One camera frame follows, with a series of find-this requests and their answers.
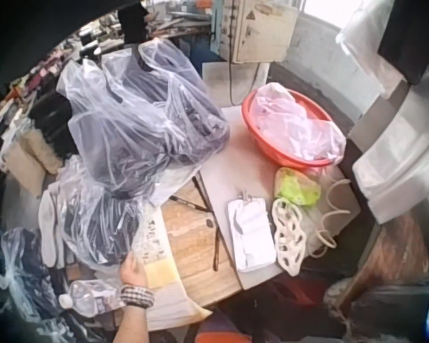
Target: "white pad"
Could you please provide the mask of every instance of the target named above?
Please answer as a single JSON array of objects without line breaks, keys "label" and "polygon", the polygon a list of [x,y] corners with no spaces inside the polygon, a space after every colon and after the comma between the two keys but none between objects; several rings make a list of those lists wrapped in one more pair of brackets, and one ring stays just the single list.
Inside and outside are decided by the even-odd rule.
[{"label": "white pad", "polygon": [[273,264],[277,259],[265,200],[234,200],[228,204],[235,265],[240,272]]}]

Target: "window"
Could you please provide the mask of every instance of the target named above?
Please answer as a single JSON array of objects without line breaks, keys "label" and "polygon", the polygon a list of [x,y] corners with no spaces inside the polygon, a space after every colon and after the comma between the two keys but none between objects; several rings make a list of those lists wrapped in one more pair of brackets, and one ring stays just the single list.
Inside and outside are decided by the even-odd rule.
[{"label": "window", "polygon": [[363,0],[302,0],[303,11],[343,28]]}]

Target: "electrical box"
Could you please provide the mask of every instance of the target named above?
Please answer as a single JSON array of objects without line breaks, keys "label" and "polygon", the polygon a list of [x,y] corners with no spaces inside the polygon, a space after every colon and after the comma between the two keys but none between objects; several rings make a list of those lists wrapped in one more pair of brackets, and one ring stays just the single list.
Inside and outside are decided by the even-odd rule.
[{"label": "electrical box", "polygon": [[283,61],[298,13],[292,0],[214,0],[211,50],[232,63]]}]

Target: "wooden table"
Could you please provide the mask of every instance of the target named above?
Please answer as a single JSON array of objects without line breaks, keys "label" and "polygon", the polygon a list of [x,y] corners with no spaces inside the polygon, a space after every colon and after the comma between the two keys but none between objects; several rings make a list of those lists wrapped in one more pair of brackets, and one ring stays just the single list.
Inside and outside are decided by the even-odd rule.
[{"label": "wooden table", "polygon": [[[188,182],[175,195],[204,207],[193,182]],[[162,215],[179,275],[192,300],[206,307],[242,290],[222,238],[218,271],[213,270],[216,236],[213,214],[169,200],[162,206]]]}]

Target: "hand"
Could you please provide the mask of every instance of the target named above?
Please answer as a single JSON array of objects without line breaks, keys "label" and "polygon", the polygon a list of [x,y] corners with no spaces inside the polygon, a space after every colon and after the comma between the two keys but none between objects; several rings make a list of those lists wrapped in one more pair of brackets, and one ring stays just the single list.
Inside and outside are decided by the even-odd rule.
[{"label": "hand", "polygon": [[138,262],[133,252],[130,252],[119,270],[122,284],[134,287],[148,287],[144,264]]}]

